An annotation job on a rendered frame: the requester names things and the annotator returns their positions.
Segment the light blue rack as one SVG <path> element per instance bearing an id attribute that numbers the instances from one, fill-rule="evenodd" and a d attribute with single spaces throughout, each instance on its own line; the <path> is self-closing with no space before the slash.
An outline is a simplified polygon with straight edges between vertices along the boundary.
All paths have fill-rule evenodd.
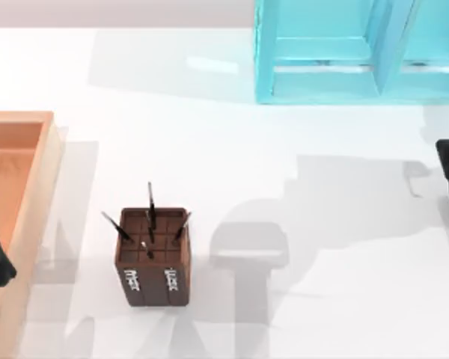
<path id="1" fill-rule="evenodd" d="M 254 0 L 261 104 L 449 104 L 449 0 Z"/>

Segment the slanted brown pen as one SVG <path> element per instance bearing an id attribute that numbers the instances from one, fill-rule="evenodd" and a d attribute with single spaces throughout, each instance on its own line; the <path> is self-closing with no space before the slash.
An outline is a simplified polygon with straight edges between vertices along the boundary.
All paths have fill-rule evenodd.
<path id="1" fill-rule="evenodd" d="M 184 228 L 186 227 L 186 225 L 187 225 L 188 222 L 189 222 L 189 218 L 190 218 L 191 215 L 192 215 L 191 212 L 189 212 L 189 213 L 186 215 L 186 217 L 185 217 L 183 223 L 180 225 L 178 231 L 177 231 L 176 234 L 174 235 L 174 238 L 173 238 L 173 241 L 174 241 L 174 242 L 178 242 L 178 241 L 179 241 L 179 239 L 180 239 L 180 237 L 181 237 L 181 235 L 182 235 L 182 233 L 183 233 Z"/>

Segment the tall black pen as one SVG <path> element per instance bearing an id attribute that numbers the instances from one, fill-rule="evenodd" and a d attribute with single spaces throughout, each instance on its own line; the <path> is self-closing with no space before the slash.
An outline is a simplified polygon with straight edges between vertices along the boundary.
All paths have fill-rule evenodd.
<path id="1" fill-rule="evenodd" d="M 152 244 L 155 243 L 154 239 L 154 230 L 156 229 L 156 211 L 155 211 L 155 204 L 153 199 L 153 189 L 152 189 L 152 183 L 147 183 L 147 190 L 148 190 L 148 196 L 149 196 L 149 210 L 147 211 L 147 220 L 148 220 L 148 233 L 150 236 L 150 241 Z"/>

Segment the brown wooden pen holder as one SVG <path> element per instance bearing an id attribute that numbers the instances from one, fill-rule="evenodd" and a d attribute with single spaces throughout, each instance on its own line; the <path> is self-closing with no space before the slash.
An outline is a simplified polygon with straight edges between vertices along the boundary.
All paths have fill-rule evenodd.
<path id="1" fill-rule="evenodd" d="M 191 289 L 192 250 L 188 226 L 178 242 L 173 238 L 188 211 L 179 207 L 157 208 L 155 243 L 148 233 L 147 208 L 124 208 L 120 226 L 133 242 L 118 239 L 115 267 L 123 292 L 132 307 L 185 307 Z M 141 249 L 145 241 L 154 259 Z"/>

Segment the slanted black pen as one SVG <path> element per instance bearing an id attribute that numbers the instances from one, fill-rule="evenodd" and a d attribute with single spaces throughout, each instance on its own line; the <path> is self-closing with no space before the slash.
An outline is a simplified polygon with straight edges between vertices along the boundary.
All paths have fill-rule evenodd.
<path id="1" fill-rule="evenodd" d="M 132 237 L 118 224 L 116 223 L 108 214 L 104 211 L 101 212 L 102 216 L 115 228 L 119 235 L 121 241 L 133 242 Z"/>

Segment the shallow salmon box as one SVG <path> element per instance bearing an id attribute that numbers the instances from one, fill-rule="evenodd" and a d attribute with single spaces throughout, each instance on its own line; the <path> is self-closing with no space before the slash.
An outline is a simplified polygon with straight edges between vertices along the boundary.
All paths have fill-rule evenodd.
<path id="1" fill-rule="evenodd" d="M 0 359 L 16 359 L 62 155 L 50 111 L 0 111 L 0 244 L 17 271 L 0 287 Z"/>

